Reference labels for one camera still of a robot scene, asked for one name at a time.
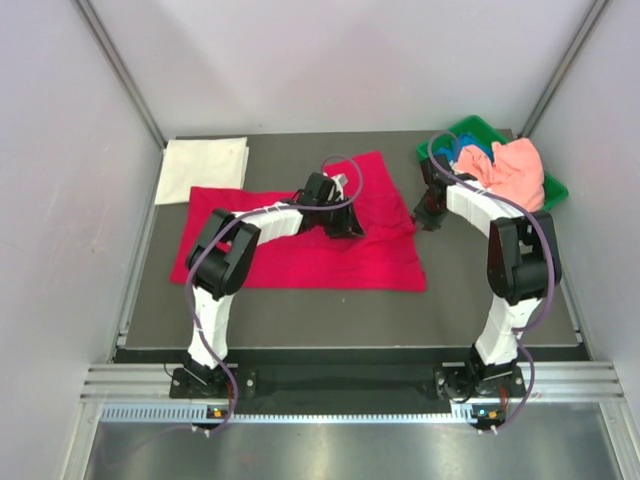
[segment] white cloth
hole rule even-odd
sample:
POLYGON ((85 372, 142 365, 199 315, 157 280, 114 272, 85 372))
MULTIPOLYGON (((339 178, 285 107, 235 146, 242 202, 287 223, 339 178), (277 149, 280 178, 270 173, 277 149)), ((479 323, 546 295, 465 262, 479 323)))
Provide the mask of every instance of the white cloth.
POLYGON ((191 187, 242 188, 248 156, 246 137, 169 140, 155 204, 188 202, 191 187))

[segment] green bin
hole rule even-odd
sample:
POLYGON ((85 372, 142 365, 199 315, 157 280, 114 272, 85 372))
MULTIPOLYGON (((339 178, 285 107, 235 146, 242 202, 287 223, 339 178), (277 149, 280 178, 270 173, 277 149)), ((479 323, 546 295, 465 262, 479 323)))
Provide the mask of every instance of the green bin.
MULTIPOLYGON (((471 115, 464 120, 456 123, 454 126, 448 129, 450 132, 460 135, 462 133, 470 133, 484 146, 491 148, 492 142, 500 142, 502 144, 507 143, 509 140, 498 132, 495 128, 485 122, 477 115, 471 115)), ((432 149, 435 152, 441 147, 452 148, 453 139, 450 137, 442 136, 438 138, 432 149)), ((429 141, 423 142, 416 148, 420 161, 424 161, 429 158, 427 151, 427 145, 429 141)), ((543 210, 551 210, 557 203, 561 202, 569 195, 569 190, 558 180, 545 172, 544 174, 544 206, 543 210)))

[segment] metal frame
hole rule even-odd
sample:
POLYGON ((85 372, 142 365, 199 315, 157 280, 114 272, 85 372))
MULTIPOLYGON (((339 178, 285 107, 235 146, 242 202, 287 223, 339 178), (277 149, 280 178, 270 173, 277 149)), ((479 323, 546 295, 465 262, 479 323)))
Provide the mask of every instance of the metal frame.
MULTIPOLYGON (((178 364, 167 365, 169 374, 178 364)), ((530 369, 522 366, 525 383, 530 369)), ((169 397, 171 379, 159 364, 98 364, 89 369, 80 398, 65 471, 61 478, 83 478, 98 419, 158 423, 202 422, 206 407, 226 408, 227 400, 179 400, 169 397), (162 418, 162 412, 183 412, 179 418, 162 418)), ((638 433, 631 421, 624 393, 610 362, 539 362, 532 403, 599 403, 612 447, 625 478, 640 478, 638 433)), ((483 403, 471 399, 469 404, 483 403)), ((451 414, 432 415, 237 415, 237 423, 468 423, 465 407, 451 414)))
POLYGON ((560 63, 558 63, 558 66, 553 71, 549 83, 547 83, 547 86, 542 91, 542 95, 538 99, 536 106, 533 108, 533 111, 529 115, 529 118, 525 122, 522 132, 518 137, 530 137, 536 129, 540 119, 544 115, 544 112, 547 110, 549 103, 555 96, 564 79, 567 77, 567 74, 578 57, 578 54, 582 51, 582 48, 588 38, 593 33, 598 20, 602 17, 602 14, 609 3, 610 0, 594 0, 591 4, 589 11, 582 20, 578 31, 569 44, 569 47, 560 59, 560 63))
POLYGON ((129 73, 129 69, 122 60, 113 40, 111 40, 111 37, 107 33, 107 30, 102 23, 102 20, 100 20, 93 4, 90 0, 71 1, 78 9, 78 13, 91 31, 91 34, 96 40, 96 44, 107 59, 113 74, 120 82, 120 85, 122 85, 129 101, 140 116, 142 123, 144 123, 154 142, 158 147, 164 148, 167 143, 167 139, 163 135, 162 130, 160 130, 158 123, 153 118, 147 102, 145 102, 140 89, 133 80, 131 73, 129 73))
MULTIPOLYGON (((560 249, 560 258, 563 258, 562 249, 560 249)), ((567 274, 566 271, 563 272, 562 281, 560 282, 560 289, 562 290, 564 300, 567 304, 569 318, 571 318, 571 323, 573 325, 573 329, 575 331, 578 342, 582 343, 585 346, 589 354, 589 358, 593 360, 605 360, 604 358, 600 358, 599 356, 597 356, 593 350, 591 343, 592 336, 587 325, 585 325, 585 323, 582 321, 584 316, 573 293, 574 289, 571 277, 567 274)))
POLYGON ((601 403, 611 446, 625 479, 640 478, 640 436, 627 403, 601 403))
POLYGON ((115 331, 112 331, 109 338, 109 345, 107 348, 107 358, 112 358, 118 347, 123 347, 127 342, 127 334, 129 332, 129 325, 131 324, 131 317, 133 316, 133 308, 135 306, 135 300, 138 295, 138 289, 140 288, 140 282, 142 281, 142 272, 144 270, 144 263, 147 258, 147 252, 149 251, 149 243, 151 242, 151 234, 153 233, 153 225, 156 220, 155 209, 155 196, 158 188, 158 181, 160 178, 160 172, 162 167, 162 159, 158 162, 158 170, 155 174, 154 187, 151 189, 149 199, 147 201, 146 209, 142 218, 142 226, 138 232, 136 238, 134 257, 129 269, 128 282, 124 290, 124 295, 121 301, 120 313, 115 326, 115 331))

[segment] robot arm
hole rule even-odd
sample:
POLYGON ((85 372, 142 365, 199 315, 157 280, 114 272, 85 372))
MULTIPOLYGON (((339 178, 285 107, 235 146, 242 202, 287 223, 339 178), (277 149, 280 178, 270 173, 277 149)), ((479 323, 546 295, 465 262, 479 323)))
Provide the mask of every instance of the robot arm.
MULTIPOLYGON (((301 207, 343 204, 346 201, 343 192, 346 182, 344 175, 327 177, 313 173, 295 200, 287 199, 264 207, 259 213, 238 222, 222 239, 230 245, 229 248, 218 246, 204 259, 194 276, 195 308, 204 337, 221 359, 228 353, 226 338, 231 303, 247 278, 259 245, 276 238, 297 235, 315 226, 323 227, 332 238, 364 235, 352 204, 322 211, 291 208, 292 204, 301 207)), ((211 214, 187 259, 189 269, 215 236, 240 213, 220 208, 211 214)), ((188 353, 191 357, 190 373, 206 383, 217 363, 195 328, 188 353)))
MULTIPOLYGON (((453 173, 446 157, 436 155, 435 159, 453 173)), ((472 346, 465 365, 468 382, 477 387, 513 372, 518 355, 514 329, 526 326, 547 294, 546 261, 540 238, 518 210, 455 184, 428 160, 422 162, 421 168, 428 189, 415 213, 425 229, 438 229, 447 212, 453 212, 489 239, 487 279, 493 290, 493 302, 485 328, 472 346)), ((484 190, 468 174, 458 178, 484 190)), ((551 247, 557 285, 562 270, 553 220, 545 211, 535 212, 533 216, 551 247)))

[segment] purple cable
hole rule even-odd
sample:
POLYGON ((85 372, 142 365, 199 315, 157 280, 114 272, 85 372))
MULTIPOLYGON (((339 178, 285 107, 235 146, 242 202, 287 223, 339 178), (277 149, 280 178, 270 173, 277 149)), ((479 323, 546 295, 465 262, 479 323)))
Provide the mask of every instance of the purple cable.
POLYGON ((536 381, 535 363, 533 361, 533 356, 531 355, 529 350, 526 349, 526 347, 522 343, 522 340, 518 338, 518 333, 526 332, 528 330, 532 330, 540 326, 542 322, 544 322, 544 320, 549 316, 549 312, 551 311, 551 303, 553 302, 553 295, 555 293, 555 271, 553 269, 553 257, 551 256, 551 246, 549 245, 549 241, 547 240, 547 237, 544 234, 544 231, 542 230, 540 223, 538 223, 535 217, 531 215, 531 213, 527 209, 522 208, 520 205, 509 200, 508 198, 504 198, 504 197, 501 197, 500 195, 496 195, 495 193, 487 192, 485 190, 480 190, 479 188, 475 188, 474 186, 469 185, 465 181, 460 180, 455 175, 447 172, 444 168, 442 168, 438 164, 435 157, 433 156, 432 146, 433 146, 433 142, 443 135, 447 135, 453 138, 455 147, 456 147, 455 148, 456 154, 454 156, 456 161, 458 159, 458 156, 460 155, 460 141, 458 140, 458 137, 452 132, 449 132, 448 130, 443 130, 441 132, 436 133, 429 139, 429 144, 427 145, 427 152, 429 154, 429 160, 431 161, 431 163, 438 169, 438 171, 440 171, 440 173, 445 175, 447 178, 453 180, 454 182, 467 188, 468 190, 471 190, 472 192, 475 192, 475 193, 481 193, 482 195, 485 195, 489 198, 492 198, 499 202, 506 203, 507 205, 510 205, 516 210, 518 210, 519 212, 521 212, 531 222, 531 225, 533 226, 534 230, 538 234, 538 237, 540 238, 540 245, 542 246, 542 251, 544 253, 544 259, 547 262, 547 297, 545 298, 545 304, 542 311, 531 324, 521 328, 512 329, 516 337, 516 343, 518 344, 518 348, 520 349, 522 354, 526 357, 527 361, 529 362, 529 367, 531 371, 529 385, 527 386, 527 390, 525 391, 524 396, 522 397, 522 400, 520 401, 516 409, 513 411, 513 413, 507 417, 507 419, 504 421, 502 425, 500 425, 499 427, 496 427, 496 429, 494 430, 494 432, 497 434, 502 430, 504 430, 508 425, 510 425, 511 422, 513 422, 513 420, 515 420, 515 418, 520 414, 520 412, 524 408, 525 404, 527 403, 527 400, 529 400, 529 397, 531 396, 531 392, 533 392, 533 385, 536 381))
POLYGON ((525 346, 522 344, 522 340, 519 339, 518 337, 516 337, 516 342, 518 343, 518 348, 520 349, 522 354, 527 358, 527 361, 529 362, 529 371, 531 372, 531 376, 529 378, 529 385, 527 386, 527 390, 524 392, 522 400, 520 400, 520 403, 518 403, 518 406, 511 413, 511 415, 509 415, 505 419, 504 423, 499 427, 496 427, 496 430, 495 430, 496 434, 501 432, 505 428, 507 428, 507 426, 510 425, 511 422, 513 422, 518 415, 520 415, 520 412, 522 411, 525 404, 527 403, 527 400, 529 400, 529 397, 531 396, 531 392, 533 392, 533 384, 536 381, 536 366, 535 366, 535 363, 533 362, 533 356, 531 355, 531 352, 529 352, 529 350, 525 348, 525 346))
POLYGON ((551 305, 553 303, 553 296, 555 295, 555 291, 556 291, 556 276, 555 276, 555 271, 553 269, 553 257, 551 255, 551 246, 549 245, 549 241, 547 240, 547 237, 544 234, 544 230, 542 230, 542 227, 540 226, 540 223, 538 222, 538 220, 536 220, 536 218, 533 215, 531 215, 531 213, 526 208, 521 207, 516 202, 509 200, 508 198, 504 198, 504 197, 501 197, 500 195, 496 195, 495 193, 491 193, 487 190, 481 190, 472 185, 469 185, 467 182, 460 180, 458 177, 456 177, 450 172, 447 172, 444 168, 442 168, 433 156, 432 147, 433 147, 433 142, 443 135, 447 135, 453 138, 455 143, 454 158, 456 159, 456 161, 458 159, 458 156, 460 155, 460 141, 458 140, 458 137, 448 130, 442 130, 436 133, 435 135, 433 135, 429 139, 429 143, 427 145, 429 160, 431 161, 433 166, 436 167, 438 171, 442 173, 444 176, 462 185, 466 189, 471 190, 474 193, 482 194, 485 197, 492 198, 493 200, 506 203, 507 205, 515 208, 520 213, 522 213, 527 218, 527 220, 531 222, 533 229, 538 234, 538 238, 540 239, 540 246, 542 247, 542 252, 544 253, 544 259, 547 262, 547 297, 545 298, 545 301, 544 301, 544 307, 542 308, 542 310, 540 311, 540 313, 538 314, 538 316, 533 322, 531 322, 528 325, 525 325, 524 327, 513 329, 514 333, 522 333, 522 332, 527 332, 529 330, 533 330, 534 328, 539 327, 542 324, 542 322, 544 322, 544 320, 549 316, 549 313, 551 312, 551 305))
MULTIPOLYGON (((274 212, 282 211, 282 210, 326 211, 326 210, 337 210, 339 208, 346 207, 347 205, 352 204, 362 192, 362 186, 364 182, 362 170, 360 170, 360 166, 351 157, 347 157, 345 155, 332 155, 328 157, 327 159, 324 160, 324 162, 322 162, 322 166, 320 169, 323 170, 327 162, 335 159, 348 160, 356 168, 356 172, 358 173, 358 189, 356 190, 356 192, 353 194, 351 198, 348 198, 347 200, 345 200, 340 204, 331 205, 327 207, 312 207, 312 206, 304 206, 304 205, 279 205, 278 207, 273 207, 271 211, 274 211, 274 212)), ((216 361, 218 365, 220 365, 224 373, 227 375, 227 377, 229 377, 229 380, 231 381, 231 386, 233 389, 233 396, 231 397, 231 402, 229 404, 229 411, 222 419, 222 422, 218 424, 218 426, 215 427, 213 430, 211 430, 211 433, 218 433, 222 431, 224 428, 226 428, 226 426, 229 424, 229 420, 233 416, 233 412, 235 411, 236 405, 238 403, 238 383, 231 369, 229 369, 227 364, 222 361, 222 359, 216 354, 216 352, 213 351, 211 344, 205 338, 204 333, 202 333, 202 323, 200 322, 200 319, 198 318, 198 314, 196 313, 195 302, 193 299, 193 277, 195 276, 196 271, 198 270, 198 268, 200 267, 204 259, 207 257, 207 255, 209 255, 211 250, 215 248, 218 242, 220 242, 220 240, 222 240, 222 238, 224 238, 224 236, 238 222, 240 222, 241 220, 247 217, 268 213, 269 211, 270 211, 269 207, 266 207, 258 210, 253 210, 251 212, 244 212, 236 216, 233 220, 231 220, 222 230, 218 232, 218 234, 213 238, 213 240, 211 240, 209 245, 207 245, 207 247, 203 250, 203 252, 200 254, 198 259, 195 261, 195 263, 189 270, 189 275, 187 276, 187 281, 184 286, 185 297, 187 299, 187 307, 189 308, 189 313, 191 314, 194 328, 196 328, 196 330, 198 331, 198 336, 200 337, 200 340, 202 341, 202 344, 204 345, 207 352, 209 352, 211 357, 213 357, 214 361, 216 361)))

